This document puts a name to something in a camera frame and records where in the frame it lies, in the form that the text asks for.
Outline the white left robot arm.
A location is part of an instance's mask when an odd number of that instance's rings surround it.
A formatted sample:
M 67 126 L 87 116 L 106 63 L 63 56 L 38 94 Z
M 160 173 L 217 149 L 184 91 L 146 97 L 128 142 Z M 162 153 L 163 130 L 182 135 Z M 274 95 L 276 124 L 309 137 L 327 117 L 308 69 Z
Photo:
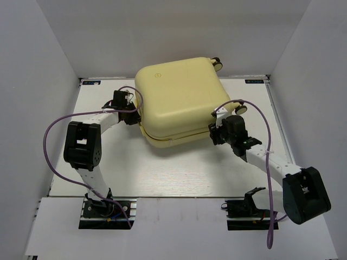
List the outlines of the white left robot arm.
M 128 125 L 139 123 L 139 110 L 144 102 L 141 92 L 135 90 L 133 94 L 126 89 L 121 87 L 114 91 L 113 99 L 100 112 L 93 112 L 85 121 L 71 121 L 67 128 L 64 161 L 80 175 L 82 186 L 87 189 L 87 198 L 97 201 L 95 208 L 102 216 L 111 215 L 115 204 L 110 200 L 112 192 L 99 166 L 102 157 L 101 136 L 122 121 Z

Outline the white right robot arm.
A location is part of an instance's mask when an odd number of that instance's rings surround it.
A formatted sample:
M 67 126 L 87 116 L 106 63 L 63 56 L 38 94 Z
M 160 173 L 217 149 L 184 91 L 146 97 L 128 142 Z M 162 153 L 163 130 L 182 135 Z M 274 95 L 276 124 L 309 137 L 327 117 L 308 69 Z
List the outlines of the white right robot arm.
M 211 123 L 214 145 L 229 144 L 243 161 L 267 172 L 282 187 L 282 207 L 289 219 L 300 225 L 331 210 L 331 202 L 319 171 L 290 164 L 271 153 L 262 142 L 248 135 L 245 121 L 230 115 L 221 124 Z

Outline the yellow suitcase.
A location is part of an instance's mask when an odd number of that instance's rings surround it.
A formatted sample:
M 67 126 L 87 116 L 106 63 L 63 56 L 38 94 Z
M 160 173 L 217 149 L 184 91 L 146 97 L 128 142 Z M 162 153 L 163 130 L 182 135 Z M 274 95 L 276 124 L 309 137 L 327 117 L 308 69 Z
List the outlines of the yellow suitcase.
M 148 143 L 168 148 L 209 137 L 210 124 L 247 107 L 231 102 L 217 72 L 218 57 L 196 57 L 155 64 L 134 78 L 140 130 Z

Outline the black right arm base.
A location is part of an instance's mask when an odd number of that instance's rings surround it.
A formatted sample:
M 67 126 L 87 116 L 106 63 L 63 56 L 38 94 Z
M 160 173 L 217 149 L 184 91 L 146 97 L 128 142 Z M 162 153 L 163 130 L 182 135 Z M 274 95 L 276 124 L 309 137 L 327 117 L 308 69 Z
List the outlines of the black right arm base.
M 226 212 L 228 231 L 260 231 L 270 227 L 268 206 L 257 206 L 255 195 L 265 191 L 265 187 L 256 187 L 245 193 L 242 199 L 226 199 L 221 210 Z

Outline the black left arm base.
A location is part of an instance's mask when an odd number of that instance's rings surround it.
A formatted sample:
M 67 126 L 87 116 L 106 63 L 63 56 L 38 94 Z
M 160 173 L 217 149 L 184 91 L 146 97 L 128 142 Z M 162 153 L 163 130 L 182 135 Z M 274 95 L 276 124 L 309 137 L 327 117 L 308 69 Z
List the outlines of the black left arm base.
M 118 201 L 120 206 L 102 201 L 85 199 L 78 228 L 80 230 L 130 230 L 136 216 L 136 201 Z

